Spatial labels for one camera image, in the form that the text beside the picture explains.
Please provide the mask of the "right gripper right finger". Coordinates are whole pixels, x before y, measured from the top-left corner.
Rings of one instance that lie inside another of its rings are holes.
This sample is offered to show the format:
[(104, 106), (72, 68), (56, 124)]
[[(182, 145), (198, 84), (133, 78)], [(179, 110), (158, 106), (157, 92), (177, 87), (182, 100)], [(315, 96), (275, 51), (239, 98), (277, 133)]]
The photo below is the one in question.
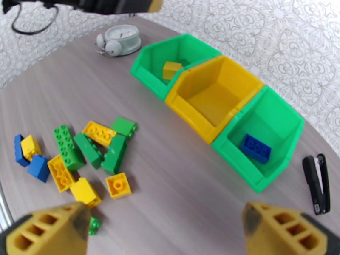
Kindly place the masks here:
[(301, 212), (258, 201), (248, 202), (242, 212), (248, 255), (324, 255), (326, 234)]

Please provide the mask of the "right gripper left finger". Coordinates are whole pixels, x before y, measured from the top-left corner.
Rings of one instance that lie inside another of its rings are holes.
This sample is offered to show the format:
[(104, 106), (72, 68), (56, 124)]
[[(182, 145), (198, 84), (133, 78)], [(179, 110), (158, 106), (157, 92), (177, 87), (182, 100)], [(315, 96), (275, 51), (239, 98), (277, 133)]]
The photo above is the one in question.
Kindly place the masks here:
[(90, 218), (82, 202), (27, 213), (6, 229), (6, 254), (85, 255)]

